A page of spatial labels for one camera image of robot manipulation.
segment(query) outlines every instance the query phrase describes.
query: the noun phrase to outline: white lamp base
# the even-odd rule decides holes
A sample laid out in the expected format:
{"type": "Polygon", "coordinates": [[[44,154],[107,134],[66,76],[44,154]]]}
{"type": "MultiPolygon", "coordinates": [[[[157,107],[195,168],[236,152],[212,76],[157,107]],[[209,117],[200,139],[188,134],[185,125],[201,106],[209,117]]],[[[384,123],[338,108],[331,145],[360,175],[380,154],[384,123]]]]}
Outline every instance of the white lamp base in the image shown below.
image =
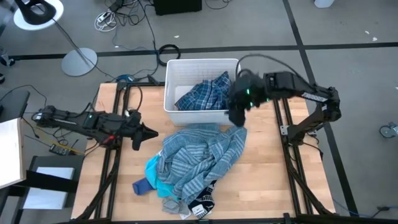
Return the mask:
{"type": "Polygon", "coordinates": [[[80,48],[80,51],[86,58],[82,58],[76,50],[72,50],[62,59],[61,69],[65,74],[79,77],[87,74],[97,64],[98,58],[94,50],[80,48]]]}

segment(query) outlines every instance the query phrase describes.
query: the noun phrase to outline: light blue cloth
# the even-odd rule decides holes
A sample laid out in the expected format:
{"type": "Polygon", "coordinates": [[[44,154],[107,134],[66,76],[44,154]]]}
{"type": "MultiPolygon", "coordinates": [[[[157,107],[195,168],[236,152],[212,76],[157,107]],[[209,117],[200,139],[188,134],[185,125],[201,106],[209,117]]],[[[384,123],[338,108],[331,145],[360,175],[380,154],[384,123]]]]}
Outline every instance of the light blue cloth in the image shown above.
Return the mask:
{"type": "Polygon", "coordinates": [[[218,124],[189,125],[163,140],[157,178],[174,185],[172,193],[189,205],[239,159],[246,135],[244,127],[222,133],[218,124]]]}
{"type": "Polygon", "coordinates": [[[171,196],[176,198],[176,196],[172,193],[174,185],[164,184],[157,178],[156,175],[156,163],[159,159],[159,155],[156,155],[152,159],[148,160],[145,165],[145,176],[148,182],[154,189],[157,189],[157,196],[159,197],[168,197],[171,196]]]}

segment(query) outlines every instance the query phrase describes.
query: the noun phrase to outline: clothing pile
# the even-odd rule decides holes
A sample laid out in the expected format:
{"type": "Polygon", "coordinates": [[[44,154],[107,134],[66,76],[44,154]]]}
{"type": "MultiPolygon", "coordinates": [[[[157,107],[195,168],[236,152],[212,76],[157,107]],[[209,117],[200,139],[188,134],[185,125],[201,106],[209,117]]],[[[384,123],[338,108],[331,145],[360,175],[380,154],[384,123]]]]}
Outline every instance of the clothing pile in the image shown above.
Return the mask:
{"type": "Polygon", "coordinates": [[[230,85],[228,72],[224,72],[215,80],[196,84],[175,106],[180,111],[226,110],[230,85]]]}
{"type": "Polygon", "coordinates": [[[157,190],[163,211],[197,217],[215,206],[211,193],[243,153],[247,130],[218,124],[191,124],[163,140],[163,150],[146,164],[146,178],[133,184],[136,194],[157,190]]]}

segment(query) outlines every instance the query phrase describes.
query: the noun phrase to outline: striped cloth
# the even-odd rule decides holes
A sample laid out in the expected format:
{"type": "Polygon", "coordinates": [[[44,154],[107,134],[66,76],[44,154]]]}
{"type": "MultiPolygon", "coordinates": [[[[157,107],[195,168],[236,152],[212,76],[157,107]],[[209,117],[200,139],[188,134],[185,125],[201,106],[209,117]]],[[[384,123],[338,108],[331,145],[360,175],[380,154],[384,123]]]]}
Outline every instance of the striped cloth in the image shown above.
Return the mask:
{"type": "Polygon", "coordinates": [[[228,72],[224,72],[214,80],[204,80],[183,95],[175,106],[180,111],[225,110],[228,105],[230,83],[228,72]]]}
{"type": "Polygon", "coordinates": [[[222,133],[218,124],[192,124],[163,140],[156,174],[189,205],[213,180],[222,178],[243,153],[246,128],[222,133]]]}

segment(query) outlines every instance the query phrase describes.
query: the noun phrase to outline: white cable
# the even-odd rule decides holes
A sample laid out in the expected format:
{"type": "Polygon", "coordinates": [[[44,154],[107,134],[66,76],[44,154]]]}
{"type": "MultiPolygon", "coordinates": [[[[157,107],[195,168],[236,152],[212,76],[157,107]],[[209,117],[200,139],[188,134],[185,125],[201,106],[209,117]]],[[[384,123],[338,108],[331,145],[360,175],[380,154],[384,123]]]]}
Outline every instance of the white cable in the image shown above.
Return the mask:
{"type": "Polygon", "coordinates": [[[114,19],[115,14],[111,12],[110,10],[107,10],[106,12],[100,13],[94,20],[94,28],[100,32],[109,32],[112,31],[116,28],[117,22],[114,19]],[[98,21],[98,18],[100,18],[103,14],[105,13],[110,13],[109,17],[106,18],[104,21],[100,22],[98,21]]]}

